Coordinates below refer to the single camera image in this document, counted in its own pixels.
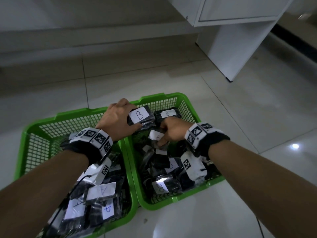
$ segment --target hand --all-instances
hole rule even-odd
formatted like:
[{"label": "hand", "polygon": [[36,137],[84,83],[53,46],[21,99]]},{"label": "hand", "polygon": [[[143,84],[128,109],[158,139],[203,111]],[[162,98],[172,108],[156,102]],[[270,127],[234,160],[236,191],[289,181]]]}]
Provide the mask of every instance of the hand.
[{"label": "hand", "polygon": [[180,141],[185,139],[186,131],[193,125],[191,122],[176,118],[167,117],[161,123],[161,128],[167,129],[164,136],[158,141],[158,146],[166,144],[168,141]]},{"label": "hand", "polygon": [[120,99],[117,103],[110,104],[96,128],[105,131],[113,141],[121,140],[133,134],[142,127],[140,123],[131,126],[127,123],[129,112],[135,108],[137,106],[129,103],[125,98]]}]

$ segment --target person's left arm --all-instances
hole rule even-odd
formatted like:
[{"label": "person's left arm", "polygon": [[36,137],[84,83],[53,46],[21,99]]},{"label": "person's left arm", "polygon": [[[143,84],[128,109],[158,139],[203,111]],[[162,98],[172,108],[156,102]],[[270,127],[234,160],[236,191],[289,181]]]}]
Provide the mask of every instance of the person's left arm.
[{"label": "person's left arm", "polygon": [[[109,105],[96,128],[113,141],[131,135],[142,126],[127,124],[134,108],[126,99]],[[1,190],[0,237],[36,237],[87,167],[85,155],[65,150]]]}]

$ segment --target person's left hand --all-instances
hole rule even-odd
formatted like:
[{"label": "person's left hand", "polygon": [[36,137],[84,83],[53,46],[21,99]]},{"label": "person's left hand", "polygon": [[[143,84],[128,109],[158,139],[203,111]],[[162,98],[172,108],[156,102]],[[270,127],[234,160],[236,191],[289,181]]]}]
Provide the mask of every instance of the person's left hand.
[{"label": "person's left hand", "polygon": [[110,104],[96,128],[105,131],[113,141],[121,140],[133,134],[142,127],[140,123],[131,126],[127,123],[129,112],[135,108],[137,106],[129,103],[125,98],[120,99],[117,103]]}]

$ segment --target person's right hand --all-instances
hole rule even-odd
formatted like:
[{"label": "person's right hand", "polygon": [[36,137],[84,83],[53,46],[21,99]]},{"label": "person's right hand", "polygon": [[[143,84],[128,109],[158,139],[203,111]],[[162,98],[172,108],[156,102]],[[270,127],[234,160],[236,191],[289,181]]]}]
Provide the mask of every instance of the person's right hand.
[{"label": "person's right hand", "polygon": [[166,144],[168,141],[180,141],[185,139],[186,131],[193,125],[191,122],[176,118],[167,117],[161,123],[161,128],[167,129],[164,136],[158,141],[158,146]]}]

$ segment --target forearm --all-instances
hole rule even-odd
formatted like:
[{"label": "forearm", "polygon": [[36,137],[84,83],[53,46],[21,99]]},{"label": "forearm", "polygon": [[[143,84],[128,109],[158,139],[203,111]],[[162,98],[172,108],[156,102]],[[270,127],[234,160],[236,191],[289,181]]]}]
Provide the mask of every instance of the forearm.
[{"label": "forearm", "polygon": [[316,235],[313,184],[228,140],[212,145],[209,157],[275,237]]},{"label": "forearm", "polygon": [[0,192],[0,237],[34,238],[88,167],[86,156],[63,151]]}]

